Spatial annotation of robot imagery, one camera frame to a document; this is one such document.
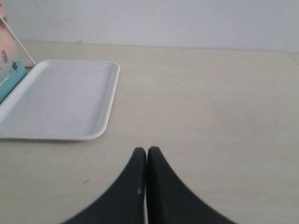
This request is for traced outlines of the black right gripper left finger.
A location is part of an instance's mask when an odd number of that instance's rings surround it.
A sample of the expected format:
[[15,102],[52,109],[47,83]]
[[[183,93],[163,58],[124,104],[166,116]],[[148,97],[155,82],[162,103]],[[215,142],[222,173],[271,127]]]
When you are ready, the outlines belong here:
[[91,205],[65,221],[66,224],[143,224],[146,153],[133,153],[114,183]]

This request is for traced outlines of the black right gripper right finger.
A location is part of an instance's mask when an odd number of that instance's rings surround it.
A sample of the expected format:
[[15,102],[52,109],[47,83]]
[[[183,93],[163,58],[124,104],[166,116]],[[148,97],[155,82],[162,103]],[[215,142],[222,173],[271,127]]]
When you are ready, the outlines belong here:
[[199,199],[176,175],[159,147],[148,150],[146,202],[149,224],[233,224]]

